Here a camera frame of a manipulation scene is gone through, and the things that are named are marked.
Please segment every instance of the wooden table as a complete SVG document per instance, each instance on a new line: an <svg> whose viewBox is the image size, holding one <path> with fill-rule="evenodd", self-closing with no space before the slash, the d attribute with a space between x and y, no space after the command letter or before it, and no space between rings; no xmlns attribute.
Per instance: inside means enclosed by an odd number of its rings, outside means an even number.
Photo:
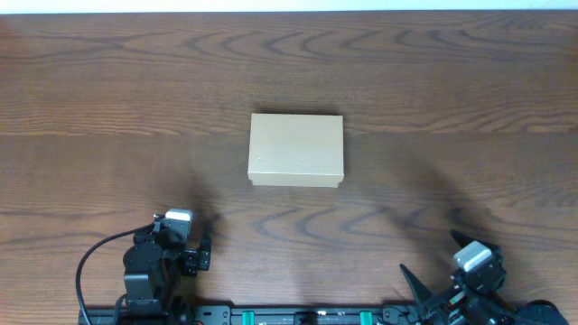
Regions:
<svg viewBox="0 0 578 325"><path fill-rule="evenodd" d="M578 322L578 12L103 14L0 20L0 323L74 324L99 239L195 209L196 292L411 300L457 228L501 244L514 302ZM252 112L345 118L337 190L256 188ZM124 291L126 237L87 262Z"/></svg>

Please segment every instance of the wood grain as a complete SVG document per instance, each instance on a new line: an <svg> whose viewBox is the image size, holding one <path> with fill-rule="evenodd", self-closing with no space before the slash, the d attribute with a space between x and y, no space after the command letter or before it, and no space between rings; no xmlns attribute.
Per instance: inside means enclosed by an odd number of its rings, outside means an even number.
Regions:
<svg viewBox="0 0 578 325"><path fill-rule="evenodd" d="M253 112L344 115L345 181L252 187ZM576 12L0 17L0 323L74 324L84 252L170 207L211 227L203 299L410 300L397 265L441 290L458 228L578 322L576 131Z"/></svg>

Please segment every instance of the beige box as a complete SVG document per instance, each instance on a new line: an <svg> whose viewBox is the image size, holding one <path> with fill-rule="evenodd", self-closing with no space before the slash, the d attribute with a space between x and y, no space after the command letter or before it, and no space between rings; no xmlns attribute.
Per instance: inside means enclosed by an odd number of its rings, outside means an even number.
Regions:
<svg viewBox="0 0 578 325"><path fill-rule="evenodd" d="M253 114L253 185L336 188L343 181L343 116Z"/></svg>

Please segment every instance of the green connector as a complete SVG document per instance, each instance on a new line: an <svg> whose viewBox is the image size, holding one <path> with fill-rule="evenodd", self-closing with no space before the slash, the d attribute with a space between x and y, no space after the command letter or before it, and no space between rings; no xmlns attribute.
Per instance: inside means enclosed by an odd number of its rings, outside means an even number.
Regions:
<svg viewBox="0 0 578 325"><path fill-rule="evenodd" d="M359 313L361 325L373 325L373 314L371 311L362 311Z"/></svg>
<svg viewBox="0 0 578 325"><path fill-rule="evenodd" d="M255 313L252 311L243 311L241 318L243 325L255 325Z"/></svg>

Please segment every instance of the white wall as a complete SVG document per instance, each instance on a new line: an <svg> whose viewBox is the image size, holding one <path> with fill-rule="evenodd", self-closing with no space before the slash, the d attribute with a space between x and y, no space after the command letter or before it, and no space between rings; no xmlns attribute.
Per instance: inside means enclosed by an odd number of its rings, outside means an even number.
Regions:
<svg viewBox="0 0 578 325"><path fill-rule="evenodd" d="M0 0L0 14L578 9L578 0Z"/></svg>

